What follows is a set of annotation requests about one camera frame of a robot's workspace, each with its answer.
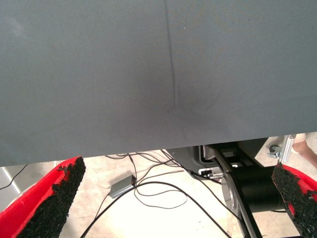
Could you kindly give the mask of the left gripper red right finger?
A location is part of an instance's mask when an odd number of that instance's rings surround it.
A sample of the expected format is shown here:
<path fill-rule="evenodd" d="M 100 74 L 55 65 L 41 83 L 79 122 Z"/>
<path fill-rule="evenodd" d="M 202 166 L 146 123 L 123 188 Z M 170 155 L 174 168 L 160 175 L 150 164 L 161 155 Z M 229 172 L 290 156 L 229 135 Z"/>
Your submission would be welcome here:
<path fill-rule="evenodd" d="M 273 169 L 272 181 L 300 235 L 304 238 L 315 238 L 317 182 L 303 172 L 280 162 Z"/>

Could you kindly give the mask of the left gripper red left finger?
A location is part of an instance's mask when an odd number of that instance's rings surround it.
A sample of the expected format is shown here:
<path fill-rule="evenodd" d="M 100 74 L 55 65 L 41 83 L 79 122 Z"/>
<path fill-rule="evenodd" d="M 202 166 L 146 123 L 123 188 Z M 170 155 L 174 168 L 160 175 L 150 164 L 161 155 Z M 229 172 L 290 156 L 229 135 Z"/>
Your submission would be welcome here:
<path fill-rule="evenodd" d="M 57 238 L 83 179 L 82 157 L 65 160 L 0 214 L 2 238 Z"/>

